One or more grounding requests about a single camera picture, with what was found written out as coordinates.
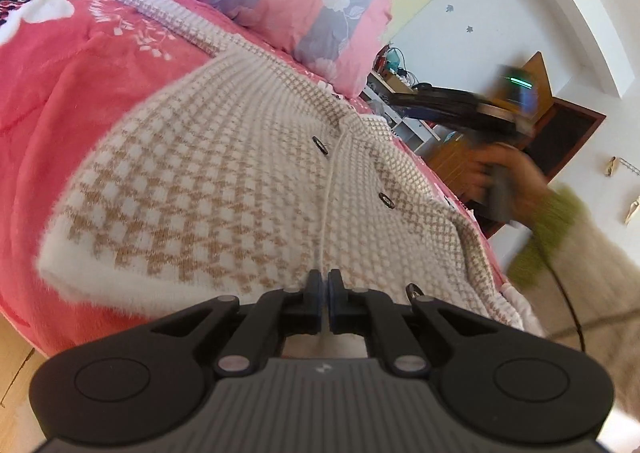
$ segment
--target green light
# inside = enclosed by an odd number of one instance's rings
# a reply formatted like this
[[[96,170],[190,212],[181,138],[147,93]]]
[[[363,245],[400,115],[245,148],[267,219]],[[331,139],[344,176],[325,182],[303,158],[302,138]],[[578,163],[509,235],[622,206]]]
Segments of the green light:
[[[509,78],[509,80],[511,81],[511,83],[519,84],[520,86],[524,86],[529,89],[533,88],[533,84],[527,83],[527,81],[520,81],[516,78]]]

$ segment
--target cardigan sleeve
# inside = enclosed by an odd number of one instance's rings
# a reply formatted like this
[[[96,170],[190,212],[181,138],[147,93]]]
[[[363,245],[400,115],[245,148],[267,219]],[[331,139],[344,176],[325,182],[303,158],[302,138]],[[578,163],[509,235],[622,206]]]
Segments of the cardigan sleeve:
[[[574,306],[587,353],[609,372],[621,409],[640,420],[640,269],[569,188],[548,197],[509,277],[548,337],[572,347],[579,346],[574,321],[540,248]]]

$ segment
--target wooden floor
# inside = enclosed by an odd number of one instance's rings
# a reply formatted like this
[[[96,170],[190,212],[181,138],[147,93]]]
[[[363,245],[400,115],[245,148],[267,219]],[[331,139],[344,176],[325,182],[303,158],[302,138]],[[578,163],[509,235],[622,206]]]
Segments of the wooden floor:
[[[26,453],[25,448],[37,443],[28,392],[31,377],[43,362],[0,315],[0,453]]]

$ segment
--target green cuff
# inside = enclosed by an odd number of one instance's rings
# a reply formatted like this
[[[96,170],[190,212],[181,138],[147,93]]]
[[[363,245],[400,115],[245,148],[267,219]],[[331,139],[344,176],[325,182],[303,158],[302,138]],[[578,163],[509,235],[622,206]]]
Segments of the green cuff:
[[[554,254],[569,229],[585,210],[580,198],[568,186],[562,186],[557,192],[548,196],[535,216],[532,231],[537,236],[538,245],[542,246],[549,260],[553,261]],[[530,238],[527,245],[511,262],[507,274],[514,285],[526,289],[535,285],[536,278],[544,266],[538,246]]]

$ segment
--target person's arm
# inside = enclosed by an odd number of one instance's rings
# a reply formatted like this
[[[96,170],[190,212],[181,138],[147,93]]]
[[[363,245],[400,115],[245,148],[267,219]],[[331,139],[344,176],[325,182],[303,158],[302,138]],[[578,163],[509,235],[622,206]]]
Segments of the person's arm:
[[[483,173],[487,163],[511,170],[516,219],[532,230],[510,266],[510,281],[529,300],[550,339],[579,347],[548,261],[575,309],[586,352],[611,375],[621,409],[640,420],[640,269],[593,224],[571,189],[548,189],[532,161],[513,148],[474,152],[468,173],[472,197],[482,198],[490,183]]]

